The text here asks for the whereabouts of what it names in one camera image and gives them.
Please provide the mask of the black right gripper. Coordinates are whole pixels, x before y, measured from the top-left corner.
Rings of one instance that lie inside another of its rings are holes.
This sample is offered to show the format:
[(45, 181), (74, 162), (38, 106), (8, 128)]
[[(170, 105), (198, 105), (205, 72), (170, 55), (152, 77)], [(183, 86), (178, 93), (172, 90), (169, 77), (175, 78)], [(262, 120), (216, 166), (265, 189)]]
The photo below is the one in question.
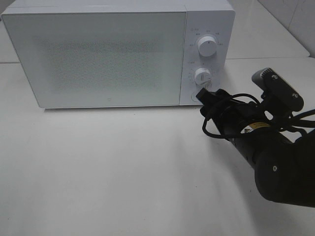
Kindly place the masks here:
[(202, 88), (196, 98), (202, 103), (200, 113), (204, 117), (202, 131), (205, 133), (209, 121), (213, 121), (220, 133), (240, 133), (252, 118), (259, 118), (260, 102), (247, 93), (231, 95), (223, 89), (210, 92)]

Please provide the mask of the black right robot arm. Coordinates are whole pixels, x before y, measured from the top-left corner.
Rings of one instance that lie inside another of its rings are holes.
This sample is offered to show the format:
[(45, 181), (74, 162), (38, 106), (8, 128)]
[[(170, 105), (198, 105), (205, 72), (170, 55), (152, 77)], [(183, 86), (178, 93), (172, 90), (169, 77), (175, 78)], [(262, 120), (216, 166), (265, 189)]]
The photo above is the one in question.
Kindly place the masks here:
[(281, 131), (283, 124), (266, 117), (262, 104), (252, 95), (231, 95), (219, 89), (202, 89), (203, 132), (233, 144), (254, 170), (261, 196), (276, 203), (315, 206), (315, 132), (291, 142)]

